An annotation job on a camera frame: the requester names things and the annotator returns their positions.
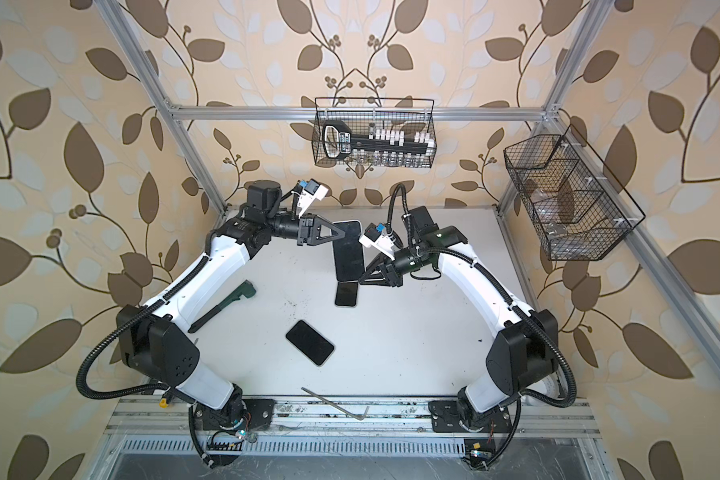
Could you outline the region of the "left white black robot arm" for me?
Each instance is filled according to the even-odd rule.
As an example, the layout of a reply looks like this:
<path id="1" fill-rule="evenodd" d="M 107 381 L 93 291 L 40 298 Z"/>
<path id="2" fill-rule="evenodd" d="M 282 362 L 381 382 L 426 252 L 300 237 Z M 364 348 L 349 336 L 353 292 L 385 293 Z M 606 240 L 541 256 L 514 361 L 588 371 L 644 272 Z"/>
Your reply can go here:
<path id="1" fill-rule="evenodd" d="M 204 306 L 272 239 L 317 246 L 344 237 L 334 223 L 308 211 L 327 194 L 327 187 L 314 179 L 298 182 L 289 192 L 275 181 L 251 183 L 238 213 L 208 234 L 203 252 L 186 271 L 145 305 L 126 306 L 118 313 L 115 331 L 83 360 L 76 375 L 78 392 L 108 400 L 162 390 L 203 408 L 224 429 L 243 427 L 247 415 L 241 389 L 202 362 L 190 336 L 203 324 Z M 150 383 L 114 391 L 88 384 L 94 361 L 112 343 L 119 345 L 123 363 Z"/>

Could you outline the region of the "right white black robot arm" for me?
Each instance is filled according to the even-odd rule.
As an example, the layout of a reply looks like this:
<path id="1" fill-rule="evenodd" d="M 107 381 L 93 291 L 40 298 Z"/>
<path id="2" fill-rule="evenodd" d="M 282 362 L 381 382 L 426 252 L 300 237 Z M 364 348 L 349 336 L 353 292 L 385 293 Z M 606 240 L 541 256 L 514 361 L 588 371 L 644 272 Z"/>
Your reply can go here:
<path id="1" fill-rule="evenodd" d="M 407 278 L 419 280 L 420 270 L 429 267 L 436 278 L 445 277 L 456 285 L 477 309 L 492 343 L 484 373 L 457 394 L 461 427 L 479 432 L 508 405 L 520 407 L 525 397 L 555 408 L 572 406 L 577 383 L 559 348 L 555 316 L 534 309 L 511 293 L 478 258 L 459 229 L 439 227 L 425 207 L 409 207 L 402 184 L 392 190 L 389 215 L 394 214 L 397 202 L 402 203 L 406 236 L 400 238 L 390 220 L 370 224 L 360 243 L 378 254 L 359 282 L 400 288 Z"/>

